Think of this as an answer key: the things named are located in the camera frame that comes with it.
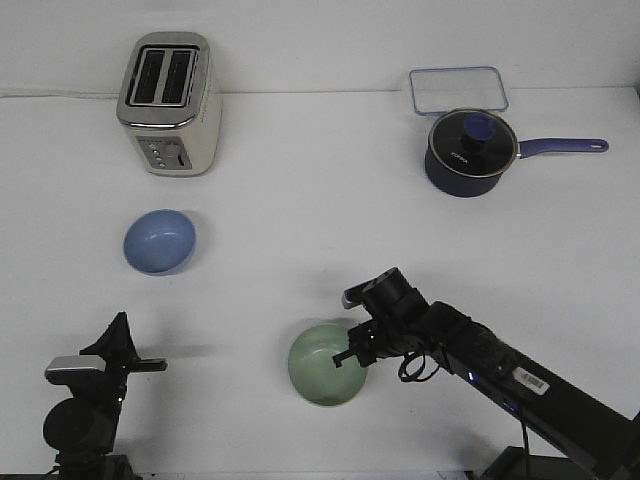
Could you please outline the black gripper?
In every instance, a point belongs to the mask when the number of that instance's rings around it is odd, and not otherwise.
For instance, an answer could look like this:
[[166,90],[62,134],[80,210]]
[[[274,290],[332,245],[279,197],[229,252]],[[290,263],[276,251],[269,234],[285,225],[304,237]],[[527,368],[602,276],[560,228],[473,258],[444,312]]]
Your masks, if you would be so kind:
[[348,349],[332,356],[336,368],[345,363],[368,367],[378,359],[416,352],[425,341],[418,332],[419,319],[428,311],[423,295],[406,280],[398,268],[376,279],[379,305],[365,310],[370,319],[348,331]]
[[68,385],[74,394],[93,400],[123,400],[130,374],[162,372],[168,367],[164,358],[139,358],[126,312],[117,313],[104,333],[92,345],[81,349],[79,354],[107,359],[101,379]]

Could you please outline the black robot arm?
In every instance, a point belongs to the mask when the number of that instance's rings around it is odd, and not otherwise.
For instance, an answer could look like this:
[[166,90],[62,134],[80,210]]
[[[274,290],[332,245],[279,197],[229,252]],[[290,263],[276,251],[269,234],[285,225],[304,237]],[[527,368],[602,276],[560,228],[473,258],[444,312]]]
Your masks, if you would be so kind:
[[167,361],[143,359],[135,348],[127,314],[119,312],[92,345],[76,355],[58,356],[45,379],[69,388],[43,423],[45,442],[57,451],[59,479],[138,479],[128,457],[113,452],[132,373],[162,372]]
[[350,357],[368,367],[400,357],[405,383],[425,382],[414,360],[432,359],[460,377],[561,452],[533,455],[529,446],[508,447],[482,473],[484,479],[636,479],[639,476],[639,421],[628,419],[501,341],[489,328],[452,306],[428,303],[400,270],[344,291],[345,308],[363,307],[367,322],[348,332]]

